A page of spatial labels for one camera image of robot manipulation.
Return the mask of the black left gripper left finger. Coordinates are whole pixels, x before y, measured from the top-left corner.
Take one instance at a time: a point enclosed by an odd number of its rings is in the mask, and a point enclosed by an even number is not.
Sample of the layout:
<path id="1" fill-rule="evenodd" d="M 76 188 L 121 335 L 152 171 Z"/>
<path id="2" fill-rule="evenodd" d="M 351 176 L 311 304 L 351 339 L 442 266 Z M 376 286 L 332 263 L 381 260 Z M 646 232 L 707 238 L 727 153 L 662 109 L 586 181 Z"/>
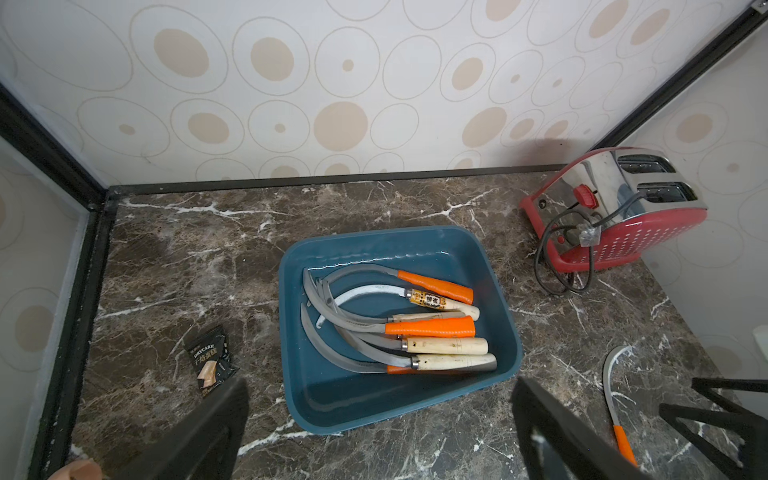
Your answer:
<path id="1" fill-rule="evenodd" d="M 114 477 L 229 479 L 248 414 L 246 381 L 228 381 Z"/>

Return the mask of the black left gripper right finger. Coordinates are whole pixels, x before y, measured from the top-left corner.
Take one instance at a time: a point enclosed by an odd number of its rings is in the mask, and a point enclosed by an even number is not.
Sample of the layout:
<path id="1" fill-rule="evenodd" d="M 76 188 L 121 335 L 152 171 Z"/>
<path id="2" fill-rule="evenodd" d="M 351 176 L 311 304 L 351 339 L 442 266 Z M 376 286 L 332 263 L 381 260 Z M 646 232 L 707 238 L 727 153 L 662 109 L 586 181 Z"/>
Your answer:
<path id="1" fill-rule="evenodd" d="M 532 379 L 511 397 L 519 450 L 530 479 L 647 479 Z"/>

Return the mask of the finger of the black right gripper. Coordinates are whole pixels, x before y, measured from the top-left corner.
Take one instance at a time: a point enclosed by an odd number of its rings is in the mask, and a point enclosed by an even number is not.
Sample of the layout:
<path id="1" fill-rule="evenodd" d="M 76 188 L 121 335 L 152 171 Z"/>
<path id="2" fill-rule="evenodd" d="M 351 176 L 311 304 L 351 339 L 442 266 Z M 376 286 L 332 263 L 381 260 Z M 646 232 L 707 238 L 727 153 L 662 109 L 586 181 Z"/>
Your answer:
<path id="1" fill-rule="evenodd" d="M 766 393 L 765 380 L 694 378 L 691 387 L 719 406 L 718 411 L 661 403 L 659 416 L 696 447 L 729 479 L 765 479 L 767 477 L 767 419 L 722 396 L 722 390 Z M 730 431 L 741 439 L 735 459 L 690 430 L 691 420 Z"/>

